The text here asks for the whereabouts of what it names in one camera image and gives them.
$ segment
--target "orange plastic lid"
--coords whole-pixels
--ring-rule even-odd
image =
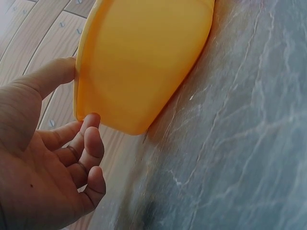
[[[146,131],[191,70],[214,0],[98,0],[79,44],[73,111],[128,134]]]

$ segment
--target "wood plank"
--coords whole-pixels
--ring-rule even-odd
[[[32,1],[16,0],[0,23],[0,60],[19,26],[35,5]]]
[[[85,18],[63,11],[37,48],[25,73],[39,69],[50,60],[71,57],[78,47],[85,21]],[[39,120],[44,114],[51,95],[45,98],[42,103]]]
[[[71,0],[65,10],[87,18],[95,0]]]
[[[15,0],[0,0],[0,15],[4,15],[14,2]]]
[[[68,0],[40,0],[24,20],[0,62],[0,86],[23,74],[32,55]]]

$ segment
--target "yellow plastic container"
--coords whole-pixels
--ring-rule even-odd
[[[197,60],[214,0],[97,0],[82,33],[74,115],[146,131]]]

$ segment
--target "finger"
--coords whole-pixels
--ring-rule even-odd
[[[51,131],[37,130],[37,133],[41,136],[46,148],[54,151],[72,141],[80,131],[81,125],[82,122],[74,121]]]
[[[75,58],[56,59],[38,71],[18,78],[13,84],[26,85],[44,99],[58,86],[71,82],[75,75]]]
[[[89,114],[85,117],[80,131],[76,134],[74,139],[70,142],[68,147],[55,150],[62,164],[66,167],[77,163],[84,150],[84,135],[89,127],[98,128],[100,124],[100,116],[98,114]]]
[[[100,165],[105,149],[96,127],[89,127],[84,135],[85,148],[78,163],[67,167],[77,188],[87,182],[88,173],[94,166]]]
[[[99,166],[91,168],[87,186],[80,194],[84,213],[82,215],[92,212],[99,204],[101,199],[106,194],[106,182],[103,177],[102,169]]]

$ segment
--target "hand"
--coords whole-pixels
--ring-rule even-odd
[[[5,229],[63,228],[93,211],[106,193],[98,166],[104,154],[98,115],[53,131],[35,130],[42,100],[72,81],[74,71],[73,58],[59,59],[0,88],[0,222]]]

